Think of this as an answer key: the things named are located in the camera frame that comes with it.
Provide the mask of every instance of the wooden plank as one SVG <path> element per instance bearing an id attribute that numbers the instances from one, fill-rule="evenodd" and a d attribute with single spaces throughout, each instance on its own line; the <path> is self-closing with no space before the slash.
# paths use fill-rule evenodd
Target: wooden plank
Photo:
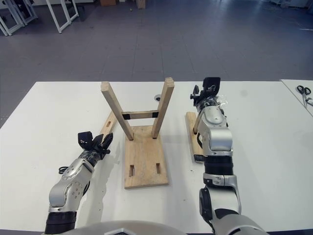
<path id="1" fill-rule="evenodd" d="M 160 136 L 151 138 L 152 126 L 133 126 L 134 140 L 125 140 L 125 188 L 167 185 Z"/>
<path id="2" fill-rule="evenodd" d="M 141 119 L 141 118 L 157 118 L 158 110 L 122 112 L 125 120 Z"/>
<path id="3" fill-rule="evenodd" d="M 186 125 L 187 125 L 187 131 L 189 135 L 189 141 L 191 144 L 193 156 L 196 162 L 203 162 L 203 150 L 197 141 L 198 133 L 194 133 L 194 125 L 195 125 L 196 119 L 197 119 L 196 113 L 194 112 L 186 113 Z"/>
<path id="4" fill-rule="evenodd" d="M 114 94 L 114 91 L 109 82 L 102 82 L 101 83 L 101 92 L 104 98 L 107 100 L 110 108 L 112 109 L 116 119 L 118 120 L 119 124 L 121 125 L 122 129 L 124 130 L 127 138 L 131 141 L 133 139 L 133 131 L 131 126 L 129 125 L 128 121 L 124 120 L 122 116 L 122 108 Z"/>
<path id="5" fill-rule="evenodd" d="M 114 113 L 111 111 L 106 122 L 104 123 L 104 125 L 100 131 L 100 134 L 103 134 L 103 139 L 105 138 L 105 136 L 107 134 L 112 132 L 112 129 L 115 126 L 115 124 L 116 124 L 116 117 L 115 117 Z"/>
<path id="6" fill-rule="evenodd" d="M 167 77 L 163 85 L 160 103 L 158 104 L 158 107 L 157 107 L 158 116 L 155 119 L 153 123 L 153 127 L 152 127 L 152 138 L 156 138 L 160 132 L 160 128 L 164 120 L 164 116 L 167 110 L 167 106 L 170 102 L 173 89 L 174 89 L 174 81 L 171 77 Z"/>

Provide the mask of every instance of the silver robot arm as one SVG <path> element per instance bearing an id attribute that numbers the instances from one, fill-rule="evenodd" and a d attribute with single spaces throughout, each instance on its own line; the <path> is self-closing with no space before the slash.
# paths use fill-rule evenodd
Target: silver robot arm
<path id="1" fill-rule="evenodd" d="M 265 235 L 264 230 L 241 215 L 237 177 L 233 174 L 232 135 L 216 95 L 220 78 L 205 78 L 203 91 L 196 86 L 190 98 L 198 110 L 194 133 L 203 149 L 203 182 L 200 214 L 216 235 Z"/>
<path id="2" fill-rule="evenodd" d="M 78 134 L 78 142 L 84 151 L 69 167 L 63 167 L 60 181 L 50 191 L 45 234 L 60 234 L 75 228 L 80 201 L 88 190 L 95 165 L 110 153 L 108 147 L 113 134 L 102 139 L 103 135 L 92 139 L 91 132 Z"/>

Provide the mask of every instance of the wooden leg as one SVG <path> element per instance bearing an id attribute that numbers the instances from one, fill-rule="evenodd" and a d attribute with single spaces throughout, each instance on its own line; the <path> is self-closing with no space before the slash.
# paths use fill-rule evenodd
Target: wooden leg
<path id="1" fill-rule="evenodd" d="M 114 113 L 116 119 L 118 120 L 119 124 L 121 125 L 123 131 L 125 132 L 127 138 L 132 141 L 134 139 L 134 134 L 132 131 L 131 126 L 129 125 L 128 121 L 123 118 L 122 115 L 122 108 L 117 101 L 117 98 L 114 94 L 114 91 L 109 82 L 102 82 L 101 83 L 101 92 L 104 98 L 107 100 L 112 112 Z"/>
<path id="2" fill-rule="evenodd" d="M 111 111 L 106 122 L 104 123 L 104 125 L 100 131 L 100 134 L 103 134 L 102 140 L 105 138 L 105 136 L 107 134 L 112 132 L 112 129 L 115 126 L 115 123 L 116 123 L 116 117 L 115 117 L 114 113 Z"/>
<path id="3" fill-rule="evenodd" d="M 171 77 L 165 79 L 163 90 L 161 94 L 160 103 L 158 104 L 158 116 L 155 119 L 152 127 L 152 138 L 156 138 L 160 132 L 160 128 L 167 110 L 167 106 L 170 102 L 172 93 L 174 89 L 174 81 Z"/>
<path id="4" fill-rule="evenodd" d="M 194 159 L 196 162 L 203 162 L 204 161 L 203 150 L 197 141 L 198 131 L 196 133 L 194 133 L 194 125 L 195 125 L 196 119 L 197 119 L 196 113 L 194 113 L 194 112 L 187 112 L 186 113 L 187 131 L 188 131 L 189 141 L 191 144 L 191 149 L 192 149 Z"/>

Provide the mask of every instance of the cardboard box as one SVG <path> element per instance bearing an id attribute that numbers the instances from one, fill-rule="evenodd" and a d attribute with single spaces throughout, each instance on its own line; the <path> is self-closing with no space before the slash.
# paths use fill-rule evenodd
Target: cardboard box
<path id="1" fill-rule="evenodd" d="M 146 0 L 136 0 L 138 9 L 146 8 Z"/>
<path id="2" fill-rule="evenodd" d="M 114 6 L 116 5 L 116 0 L 100 0 L 101 6 Z"/>

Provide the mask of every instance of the scissors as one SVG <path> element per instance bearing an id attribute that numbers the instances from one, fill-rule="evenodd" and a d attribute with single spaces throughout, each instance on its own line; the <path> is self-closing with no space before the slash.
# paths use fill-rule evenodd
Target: scissors
<path id="1" fill-rule="evenodd" d="M 302 94 L 304 107 L 307 108 L 308 105 L 306 103 L 306 99 L 307 99 L 307 95 L 311 94 L 310 88 L 299 85 L 297 86 L 297 90 L 299 91 L 300 94 Z"/>

